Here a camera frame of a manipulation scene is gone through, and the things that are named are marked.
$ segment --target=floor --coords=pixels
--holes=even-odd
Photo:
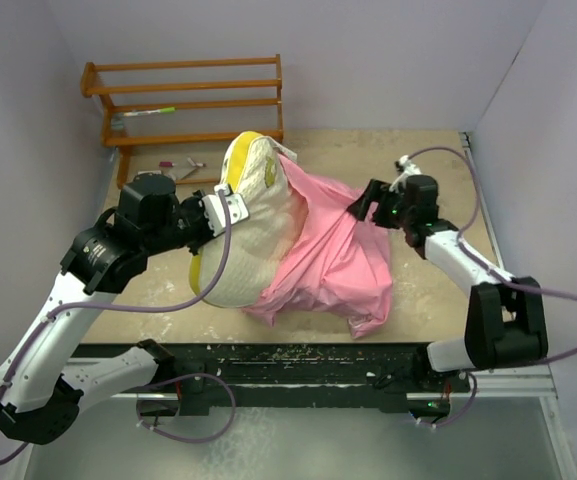
[[[284,144],[297,152],[298,162],[307,172],[334,177],[360,189],[371,178],[394,178],[393,162],[404,154],[432,145],[461,148],[454,131],[289,131]],[[162,159],[174,161],[185,156],[208,164],[201,176],[219,176],[226,148],[224,143],[150,147],[133,157],[129,178],[138,170],[154,169]],[[418,165],[439,182],[443,218],[463,225],[474,206],[474,188],[467,168],[458,158],[443,152],[419,157]],[[196,189],[179,187],[177,195],[184,198]],[[106,206],[116,204],[118,194],[113,178]],[[494,261],[481,216],[466,238]],[[420,259],[406,245],[401,232],[391,234],[391,251],[394,288],[388,322],[359,341],[416,342],[462,336],[467,310],[463,293],[438,268]],[[115,303],[171,305],[191,298],[187,280],[190,258],[190,253],[183,250],[150,259],[148,271],[135,278]],[[134,343],[144,338],[171,343],[352,341],[346,321],[331,314],[287,313],[280,315],[271,328],[238,310],[207,304],[160,315],[104,312],[84,341]]]

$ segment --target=yellow trim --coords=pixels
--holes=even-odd
[[[250,145],[260,137],[263,137],[263,135],[257,132],[244,132],[234,140],[235,144],[230,152],[228,166],[226,167],[226,182],[230,184],[233,192],[236,192],[237,188],[239,188],[239,182],[246,167],[246,160],[248,160]],[[190,269],[188,270],[188,282],[195,295],[200,292],[199,276],[201,274],[202,251],[203,249],[200,249],[199,253],[192,257]]]

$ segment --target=pink fabric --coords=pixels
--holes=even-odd
[[[353,338],[374,331],[390,311],[388,232],[346,212],[361,192],[280,159],[288,182],[308,204],[308,217],[272,284],[244,311],[269,325],[278,312],[331,312],[348,320]]]

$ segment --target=wooden rail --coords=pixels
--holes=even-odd
[[[202,67],[233,67],[249,65],[275,65],[275,78],[263,80],[232,80],[217,82],[189,82],[189,83],[164,83],[164,84],[140,84],[140,85],[108,85],[102,80],[102,72],[125,72],[136,70],[161,70],[161,69],[184,69]],[[194,109],[219,109],[239,107],[275,107],[277,108],[277,126],[274,129],[261,130],[260,133],[273,137],[277,141],[283,141],[284,122],[283,105],[281,101],[281,89],[283,78],[281,71],[281,57],[259,58],[227,58],[218,60],[195,60],[180,62],[154,62],[154,63],[122,63],[111,65],[95,65],[88,62],[81,75],[79,87],[84,97],[98,95],[104,109],[104,121],[101,130],[101,142],[107,147],[116,147],[120,152],[119,169],[117,174],[117,186],[121,188],[128,180],[130,157],[133,148],[145,145],[165,145],[176,143],[216,142],[230,141],[239,135],[241,130],[212,133],[185,133],[178,135],[150,135],[131,137],[125,127],[116,131],[112,129],[113,117],[121,116],[122,113],[144,110],[158,110],[174,107],[175,110]],[[201,91],[201,90],[234,90],[246,88],[274,88],[276,95],[271,98],[237,99],[237,100],[207,100],[188,102],[162,102],[149,104],[115,105],[111,95],[130,95],[135,93],[174,92],[174,91]],[[196,184],[217,182],[218,178],[186,178],[179,180],[177,184]]]

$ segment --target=white wall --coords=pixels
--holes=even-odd
[[[287,128],[462,130],[483,114],[544,3],[48,1],[81,68],[281,53]],[[250,126],[239,112],[219,117]]]
[[[508,267],[577,292],[577,2],[550,0],[474,135]],[[577,305],[547,300],[551,351],[577,345]],[[577,458],[577,357],[553,365]]]
[[[43,0],[0,0],[0,362],[107,181],[98,113],[78,79]],[[10,449],[0,442],[0,453]]]

